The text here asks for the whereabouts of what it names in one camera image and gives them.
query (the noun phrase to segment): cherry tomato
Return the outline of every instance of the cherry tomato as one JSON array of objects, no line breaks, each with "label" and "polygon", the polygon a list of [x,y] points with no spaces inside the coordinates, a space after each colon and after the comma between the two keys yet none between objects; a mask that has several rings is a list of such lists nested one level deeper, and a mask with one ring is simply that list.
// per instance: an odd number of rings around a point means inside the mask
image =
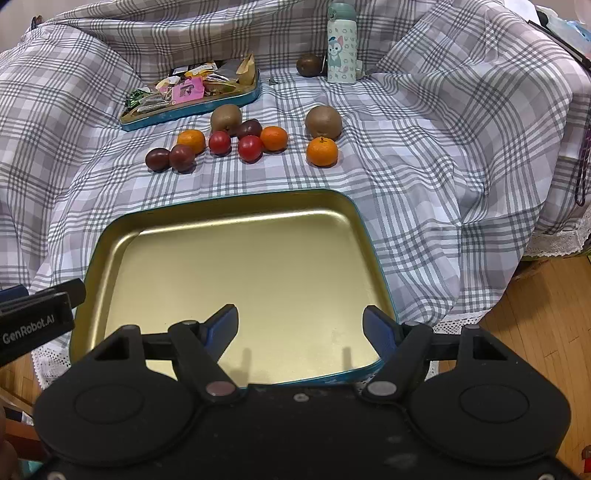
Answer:
[{"label": "cherry tomato", "polygon": [[238,142],[238,155],[247,163],[256,162],[262,154],[263,144],[259,137],[247,135]]},{"label": "cherry tomato", "polygon": [[209,150],[216,155],[224,155],[230,151],[232,141],[226,132],[214,132],[209,137]]}]

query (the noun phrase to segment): tin tray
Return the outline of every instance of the tin tray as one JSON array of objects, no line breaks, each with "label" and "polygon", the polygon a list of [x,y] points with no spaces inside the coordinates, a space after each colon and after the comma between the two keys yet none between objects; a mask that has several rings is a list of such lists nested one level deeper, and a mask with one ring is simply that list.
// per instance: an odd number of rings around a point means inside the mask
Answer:
[{"label": "tin tray", "polygon": [[[363,335],[363,309],[395,314],[355,205],[331,190],[125,215],[101,235],[85,284],[72,361],[121,325],[165,332],[233,303],[239,331],[219,363],[239,386],[362,378],[378,359]],[[148,366],[174,376],[169,362]]]},{"label": "tin tray", "polygon": [[119,119],[119,123],[123,130],[131,132],[138,128],[162,124],[186,116],[202,115],[203,113],[213,112],[217,107],[227,103],[232,103],[238,107],[245,106],[254,102],[261,94],[262,87],[259,77],[260,71],[257,70],[253,84],[236,93],[222,93],[212,97],[204,97],[192,102],[171,105],[155,112],[143,113],[140,115],[122,115]]}]

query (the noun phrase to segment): plaid tablecloth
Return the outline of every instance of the plaid tablecloth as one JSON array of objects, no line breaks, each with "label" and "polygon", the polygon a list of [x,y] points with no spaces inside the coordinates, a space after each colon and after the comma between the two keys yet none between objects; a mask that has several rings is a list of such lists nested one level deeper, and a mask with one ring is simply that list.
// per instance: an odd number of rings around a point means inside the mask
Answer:
[{"label": "plaid tablecloth", "polygon": [[[0,282],[38,290],[83,277],[125,213],[270,190],[347,194],[367,225],[401,320],[453,326],[500,298],[534,227],[574,228],[591,82],[573,59],[493,0],[356,4],[355,85],[305,79],[326,48],[327,0],[115,0],[26,33],[0,56]],[[153,175],[146,152],[209,115],[134,132],[124,96],[171,67],[253,51],[264,78],[245,118],[281,125],[283,155],[246,166],[205,154],[193,174]],[[270,85],[270,76],[278,82]],[[341,159],[305,161],[306,113],[343,116]],[[43,385],[67,337],[34,355]]]}]

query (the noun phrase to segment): brown kiwi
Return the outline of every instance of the brown kiwi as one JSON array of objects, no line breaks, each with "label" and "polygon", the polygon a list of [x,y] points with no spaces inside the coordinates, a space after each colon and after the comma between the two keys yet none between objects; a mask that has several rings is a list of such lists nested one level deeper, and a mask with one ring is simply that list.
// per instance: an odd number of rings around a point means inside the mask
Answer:
[{"label": "brown kiwi", "polygon": [[322,72],[322,60],[313,53],[306,53],[298,59],[295,67],[303,77],[317,77]]},{"label": "brown kiwi", "polygon": [[340,113],[331,106],[319,105],[306,115],[306,128],[313,138],[328,137],[336,140],[343,131],[343,120]]},{"label": "brown kiwi", "polygon": [[226,132],[234,137],[236,129],[242,123],[242,112],[232,103],[219,106],[213,111],[210,123],[212,132]]}]

